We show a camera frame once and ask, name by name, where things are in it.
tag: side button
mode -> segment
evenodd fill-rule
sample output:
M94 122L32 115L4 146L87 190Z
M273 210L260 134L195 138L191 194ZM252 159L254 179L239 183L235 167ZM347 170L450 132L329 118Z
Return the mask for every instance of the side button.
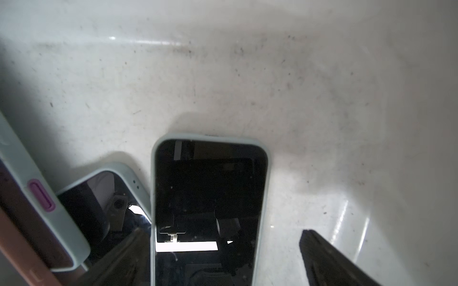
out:
M46 192L40 181L37 179L31 179L28 181L27 186L45 211L51 212L56 208L55 203L50 198L48 192Z

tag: black device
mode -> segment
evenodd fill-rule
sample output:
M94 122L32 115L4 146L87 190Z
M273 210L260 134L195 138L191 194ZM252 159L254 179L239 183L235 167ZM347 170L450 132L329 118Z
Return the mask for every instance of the black device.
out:
M250 285L267 154L255 144L165 140L155 164L155 285Z
M314 230L299 241L310 286L380 286Z

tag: black phone screen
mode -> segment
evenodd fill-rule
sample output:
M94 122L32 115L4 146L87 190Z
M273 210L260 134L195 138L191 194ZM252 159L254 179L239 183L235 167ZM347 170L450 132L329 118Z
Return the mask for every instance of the black phone screen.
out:
M156 285L250 285L265 151L247 144L167 140L155 164Z
M91 247L73 286L151 283L151 222L119 175L100 172L58 198Z

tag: phone case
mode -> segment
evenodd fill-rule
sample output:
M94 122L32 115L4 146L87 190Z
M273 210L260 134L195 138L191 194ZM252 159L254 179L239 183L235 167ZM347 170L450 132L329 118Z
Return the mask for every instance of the phone case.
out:
M61 285L1 208L0 229L0 250L30 286Z
M256 250L255 250L255 261L253 267L253 279L251 281L252 285L256 284L256 274L257 274L257 257L259 256L259 245L262 240L262 230L264 226L264 217L266 213L266 205L267 205L267 190L269 184L269 177L270 177L270 168L271 168L271 156L268 149L258 140L255 139L248 139L248 138L236 138L236 137L217 137L217 136L209 136L209 135L199 135L199 134L192 134L192 133L170 133L166 134L163 137L159 138L159 140L154 144L153 150L151 152L151 212L150 212L150 221L151 225L155 226L155 174L156 174L156 161L155 161L155 154L158 147L166 140L193 140L193 141L208 141L208 142L217 142L217 143L233 143L233 144L247 144L247 145L254 145L258 146L264 150L267 155L267 173L266 173L266 182L264 186L264 196L262 198L262 209L261 209L261 217L259 220L259 230L258 233L260 234L259 239L256 243ZM151 285L155 285L155 253L156 253L156 243L155 243L155 236L152 235L150 237L150 249L151 249Z
M88 257L89 244L2 114L0 114L0 159L28 202L55 235L72 261L69 267L51 270L58 272L77 268Z
M90 174L84 176L83 178L71 183L70 185L66 186L65 188L56 192L56 195L59 196L64 192L80 185L83 182L86 182L90 178L94 177L95 175L101 172L113 172L118 175L125 183L129 191L134 196L137 203L140 205L142 210L145 212L147 218L151 221L151 206L150 206L150 199L148 191L144 188L143 184L138 179L135 172L126 164L121 162L111 162L107 163L104 166L98 168L97 170L91 172Z
M71 267L73 261L24 196L0 161L0 207L49 268Z

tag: white surface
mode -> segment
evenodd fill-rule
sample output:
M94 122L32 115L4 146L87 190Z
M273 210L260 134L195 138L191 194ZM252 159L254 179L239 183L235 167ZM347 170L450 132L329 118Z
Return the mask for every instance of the white surface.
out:
M87 185L91 188L103 211L108 211L108 203L110 203L110 199L115 194L114 183L115 176L110 172L102 172L87 180Z
M184 251L210 251L218 250L216 241L196 241L196 242L176 242L158 243L156 242L156 252L184 252Z
M139 207L137 205L131 205L128 209L131 210L134 214L138 214L138 215L144 216L149 221L149 218L146 216L145 212L142 210L141 207Z
M0 0L0 109L58 190L150 181L161 135L270 149L259 285L314 228L384 285L457 268L458 9L436 0Z

